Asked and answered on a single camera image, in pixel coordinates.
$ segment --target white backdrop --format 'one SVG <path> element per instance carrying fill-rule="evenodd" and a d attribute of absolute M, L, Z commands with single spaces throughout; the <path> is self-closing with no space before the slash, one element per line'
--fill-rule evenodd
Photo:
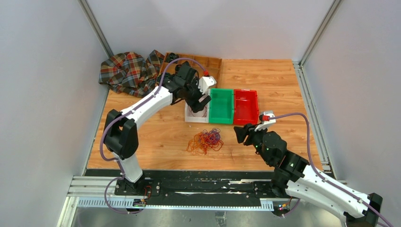
<path fill-rule="evenodd" d="M 345 0 L 306 63 L 331 163 L 340 179 L 383 196 L 401 223 L 401 4 Z"/>
<path fill-rule="evenodd" d="M 0 226 L 56 226 L 92 145 L 107 56 L 76 0 L 0 2 Z"/>
<path fill-rule="evenodd" d="M 88 0 L 114 54 L 300 60 L 332 0 Z"/>

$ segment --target plaid cloth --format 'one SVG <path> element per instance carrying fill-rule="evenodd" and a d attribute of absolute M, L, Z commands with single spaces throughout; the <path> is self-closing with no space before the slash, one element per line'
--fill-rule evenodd
<path fill-rule="evenodd" d="M 114 55 L 102 63 L 99 83 L 117 92 L 144 97 L 156 86 L 164 55 L 154 50 L 146 59 L 134 52 Z"/>

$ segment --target wooden tabletop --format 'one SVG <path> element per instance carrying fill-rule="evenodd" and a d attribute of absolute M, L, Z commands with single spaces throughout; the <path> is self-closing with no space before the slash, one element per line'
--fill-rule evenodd
<path fill-rule="evenodd" d="M 250 89 L 258 93 L 259 110 L 273 110 L 276 116 L 292 112 L 306 114 L 301 91 L 291 60 L 223 60 L 219 88 Z M 89 159 L 88 168 L 118 168 L 115 162 L 105 162 L 99 154 L 99 143 L 105 117 L 112 110 L 122 110 L 139 98 L 110 91 Z M 165 107 L 146 121 L 138 131 L 136 155 L 143 169 L 191 170 L 272 170 L 251 146 L 238 144 L 233 125 L 190 123 L 184 121 L 184 102 Z M 186 151 L 188 141 L 202 130 L 219 128 L 224 145 L 220 151 L 207 155 L 192 155 Z M 277 132 L 291 150 L 308 159 L 306 125 L 300 116 L 277 120 L 269 128 Z M 322 168 L 316 144 L 311 137 L 313 161 Z M 107 157 L 111 153 L 104 146 Z"/>

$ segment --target wooden box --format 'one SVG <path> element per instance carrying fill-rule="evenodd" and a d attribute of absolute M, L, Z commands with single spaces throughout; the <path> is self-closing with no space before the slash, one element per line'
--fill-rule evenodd
<path fill-rule="evenodd" d="M 171 52 L 167 52 L 165 54 L 164 60 L 163 60 L 163 65 L 160 70 L 160 74 L 163 73 L 164 69 L 166 68 L 168 62 L 166 62 L 166 57 L 168 54 Z M 216 87 L 218 87 L 218 79 L 220 76 L 220 68 L 221 68 L 221 58 L 211 58 L 211 57 L 205 57 L 205 56 L 199 56 L 199 55 L 190 55 L 190 54 L 184 54 L 184 53 L 175 53 L 178 54 L 180 58 L 190 58 L 194 59 L 197 62 L 199 62 L 208 72 L 209 75 L 213 76 L 214 79 L 216 80 Z M 174 62 L 168 69 L 167 72 L 174 74 L 175 73 L 175 66 L 176 64 L 182 64 L 186 60 L 179 60 L 178 62 Z M 199 76 L 203 76 L 203 70 L 198 66 L 198 64 L 194 63 L 193 61 L 188 61 L 189 64 L 191 65 L 192 68 L 196 69 L 199 73 Z"/>

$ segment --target plastic container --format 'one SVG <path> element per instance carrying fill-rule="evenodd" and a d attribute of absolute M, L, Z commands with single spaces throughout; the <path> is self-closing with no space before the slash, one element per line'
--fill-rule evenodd
<path fill-rule="evenodd" d="M 212 88 L 210 97 L 209 123 L 233 124 L 234 90 Z"/>
<path fill-rule="evenodd" d="M 210 90 L 207 92 L 205 96 L 199 99 L 201 102 L 207 95 L 209 95 Z M 192 112 L 191 108 L 188 104 L 185 103 L 185 121 L 186 122 L 198 122 L 198 123 L 209 123 L 209 109 L 210 102 L 208 102 L 205 108 L 202 111 L 197 113 Z"/>
<path fill-rule="evenodd" d="M 234 124 L 257 124 L 259 118 L 256 91 L 234 89 Z"/>

